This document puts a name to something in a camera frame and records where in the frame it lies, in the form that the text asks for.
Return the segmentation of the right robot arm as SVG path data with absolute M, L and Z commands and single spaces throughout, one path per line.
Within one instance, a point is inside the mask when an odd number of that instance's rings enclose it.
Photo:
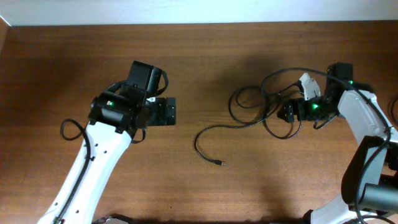
M 353 80 L 353 65 L 337 62 L 326 73 L 325 91 L 308 73 L 298 81 L 303 97 L 284 102 L 277 115 L 288 123 L 312 121 L 320 129 L 344 118 L 358 143 L 341 181 L 341 192 L 321 208 L 309 210 L 302 223 L 362 223 L 397 213 L 397 131 L 382 112 L 374 90 Z

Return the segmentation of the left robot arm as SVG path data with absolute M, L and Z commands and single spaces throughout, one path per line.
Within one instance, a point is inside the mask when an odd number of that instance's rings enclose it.
M 74 124 L 83 138 L 81 148 L 53 204 L 39 223 L 91 223 L 111 173 L 125 150 L 138 141 L 138 131 L 176 123 L 175 98 L 163 98 L 169 84 L 166 71 L 135 61 L 126 80 L 107 87 L 91 103 L 88 123 L 62 121 L 63 133 Z

